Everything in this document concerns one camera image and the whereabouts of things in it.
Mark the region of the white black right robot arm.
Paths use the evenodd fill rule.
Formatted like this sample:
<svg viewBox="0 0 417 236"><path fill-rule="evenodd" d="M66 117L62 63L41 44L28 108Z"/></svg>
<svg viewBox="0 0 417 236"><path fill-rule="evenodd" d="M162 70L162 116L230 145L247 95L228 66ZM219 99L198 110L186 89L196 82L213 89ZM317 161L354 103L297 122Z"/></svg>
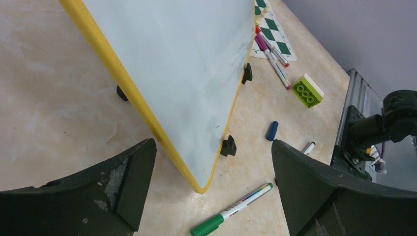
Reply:
<svg viewBox="0 0 417 236"><path fill-rule="evenodd" d="M350 105L330 165L358 178L371 180L366 165L374 162L381 171L382 158L372 156L367 150L387 141L397 143L410 135L417 135L416 91L398 90L388 94L383 100L381 113L367 118Z"/></svg>

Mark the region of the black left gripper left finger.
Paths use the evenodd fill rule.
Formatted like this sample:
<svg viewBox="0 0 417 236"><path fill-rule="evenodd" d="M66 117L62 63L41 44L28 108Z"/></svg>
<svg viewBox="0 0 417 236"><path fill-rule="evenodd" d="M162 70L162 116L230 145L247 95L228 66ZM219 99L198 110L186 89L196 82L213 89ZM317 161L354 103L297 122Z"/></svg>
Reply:
<svg viewBox="0 0 417 236"><path fill-rule="evenodd" d="M3 236L131 236L138 231L157 148L145 139L41 187L0 194Z"/></svg>

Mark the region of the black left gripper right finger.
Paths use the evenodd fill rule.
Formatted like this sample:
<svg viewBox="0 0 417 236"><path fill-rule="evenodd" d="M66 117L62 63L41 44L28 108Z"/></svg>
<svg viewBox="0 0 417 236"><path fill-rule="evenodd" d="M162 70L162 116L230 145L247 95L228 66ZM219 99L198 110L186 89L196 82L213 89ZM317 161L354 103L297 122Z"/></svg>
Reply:
<svg viewBox="0 0 417 236"><path fill-rule="evenodd" d="M281 140L271 154L290 235L416 235L416 192L360 179Z"/></svg>

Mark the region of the blue marker cap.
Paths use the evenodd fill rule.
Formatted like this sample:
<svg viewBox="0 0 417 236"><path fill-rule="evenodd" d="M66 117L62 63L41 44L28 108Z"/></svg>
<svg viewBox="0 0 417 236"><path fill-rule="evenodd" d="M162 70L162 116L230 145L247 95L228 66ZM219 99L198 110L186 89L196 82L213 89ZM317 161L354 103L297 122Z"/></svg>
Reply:
<svg viewBox="0 0 417 236"><path fill-rule="evenodd" d="M266 136L265 136L265 138L266 138L268 141L273 141L273 140L275 139L275 136L276 136L276 133L277 133L278 126L279 126L279 123L278 123L277 121L273 121L273 122L270 124L270 126L269 126L269 128L268 128L268 131L267 131L267 133L266 133Z"/></svg>

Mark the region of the yellow framed whiteboard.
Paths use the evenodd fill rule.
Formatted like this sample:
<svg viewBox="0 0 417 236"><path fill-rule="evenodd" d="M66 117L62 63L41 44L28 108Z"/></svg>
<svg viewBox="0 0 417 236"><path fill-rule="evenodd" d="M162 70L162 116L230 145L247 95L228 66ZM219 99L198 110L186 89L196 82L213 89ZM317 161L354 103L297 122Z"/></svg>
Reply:
<svg viewBox="0 0 417 236"><path fill-rule="evenodd" d="M61 5L192 189L205 193L254 41L254 2Z"/></svg>

